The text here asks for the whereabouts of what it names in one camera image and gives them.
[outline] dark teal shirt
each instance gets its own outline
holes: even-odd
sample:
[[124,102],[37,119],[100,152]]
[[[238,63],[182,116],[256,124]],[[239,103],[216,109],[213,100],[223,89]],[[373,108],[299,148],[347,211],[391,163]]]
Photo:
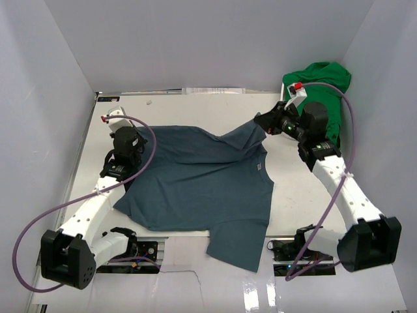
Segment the dark teal shirt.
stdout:
[[[153,231],[210,230],[207,253],[256,272],[274,183],[265,132],[253,121],[223,136],[198,127],[152,127],[156,154],[115,208]],[[148,139],[143,162],[152,150]]]

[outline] purple cable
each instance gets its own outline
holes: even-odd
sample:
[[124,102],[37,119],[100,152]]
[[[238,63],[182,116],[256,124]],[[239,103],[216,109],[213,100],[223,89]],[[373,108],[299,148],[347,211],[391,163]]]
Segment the purple cable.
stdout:
[[[113,115],[113,116],[105,116],[104,117],[105,120],[116,119],[116,118],[131,119],[132,121],[135,121],[135,122],[143,125],[144,127],[146,127],[149,130],[149,132],[151,133],[152,140],[153,140],[153,147],[152,147],[152,152],[151,152],[151,155],[149,156],[148,161],[145,163],[145,165],[135,175],[125,179],[124,181],[121,181],[120,183],[117,183],[116,185],[113,185],[113,186],[110,186],[110,187],[107,187],[105,189],[100,190],[100,192],[102,192],[102,193],[105,193],[105,192],[107,192],[111,189],[114,189],[114,188],[117,188],[117,187],[119,187],[123,184],[126,184],[129,181],[132,181],[133,179],[135,179],[137,176],[141,175],[143,173],[143,171],[145,171],[146,168],[148,167],[148,165],[151,163],[151,161],[152,161],[152,159],[155,155],[155,151],[156,151],[156,136],[155,136],[155,133],[153,132],[151,127],[149,127],[143,121],[141,121],[139,119],[136,119],[135,117],[127,116],[127,115]],[[20,233],[19,237],[17,238],[16,243],[14,244],[13,254],[12,254],[13,271],[14,271],[14,274],[16,275],[16,278],[19,280],[20,284],[22,284],[23,287],[25,287],[26,289],[28,289],[29,291],[32,291],[32,292],[46,293],[46,292],[56,290],[56,289],[63,286],[62,284],[59,284],[59,285],[56,285],[54,287],[47,288],[47,289],[38,289],[38,288],[32,287],[31,285],[26,283],[26,281],[23,279],[22,275],[20,274],[19,269],[18,269],[18,249],[19,249],[20,242],[23,239],[23,236],[27,233],[29,228],[32,227],[33,224],[36,223],[38,220],[40,220],[41,218],[44,218],[46,215],[48,215],[52,212],[58,211],[58,210],[60,210],[64,207],[67,207],[67,206],[72,205],[74,203],[92,198],[96,195],[97,195],[97,192],[92,192],[92,193],[87,194],[85,196],[82,196],[80,198],[77,198],[77,199],[68,201],[64,204],[53,207],[52,209],[49,209],[46,212],[43,212],[41,215],[35,217],[32,221],[30,221],[30,223],[28,223],[28,225],[26,225],[26,227],[24,227],[24,229]]]
[[[354,119],[352,105],[351,105],[351,103],[349,102],[349,100],[347,99],[347,97],[345,96],[344,93],[342,93],[337,87],[334,87],[333,85],[330,85],[329,83],[319,83],[319,82],[317,82],[317,83],[303,83],[303,87],[307,87],[307,86],[327,86],[327,87],[337,91],[343,97],[344,101],[346,102],[346,105],[349,109],[349,113],[351,114],[351,121],[352,121],[352,151],[351,151],[351,155],[349,157],[349,160],[347,161],[346,168],[345,168],[345,173],[348,174],[351,171],[354,155],[356,153],[356,122],[355,122],[355,119]],[[326,210],[324,210],[324,213],[323,213],[322,217],[320,218],[319,222],[315,226],[315,228],[314,228],[313,232],[311,233],[309,239],[307,239],[306,243],[301,248],[300,252],[297,254],[297,257],[295,258],[295,261],[291,265],[291,268],[288,271],[287,276],[285,276],[286,281],[289,282],[290,280],[292,280],[295,277],[297,277],[298,275],[308,271],[309,269],[316,266],[318,263],[320,263],[322,261],[322,259],[320,259],[320,260],[314,262],[313,264],[311,264],[311,265],[303,268],[302,270],[296,272],[295,274],[293,274],[298,261],[301,260],[301,257],[303,256],[303,254],[307,250],[308,245],[311,243],[314,236],[319,231],[320,227],[323,225],[324,220],[326,219],[326,217],[329,214],[330,210],[332,209],[334,203],[336,202],[336,199],[339,196],[340,190],[342,189],[345,180],[346,180],[346,176],[343,176],[340,179],[340,183],[339,183],[338,187],[336,188],[336,190],[335,190],[335,192],[332,196],[332,199],[330,200]],[[336,266],[339,263],[340,263],[340,261],[336,262],[335,264],[333,264],[333,267]]]
[[147,262],[152,263],[153,265],[155,265],[158,269],[161,268],[161,265],[157,264],[155,261],[152,261],[149,258],[146,258],[145,256],[131,256],[129,258],[112,259],[112,260],[109,261],[109,263],[117,263],[117,262],[133,261],[133,260],[147,261]]

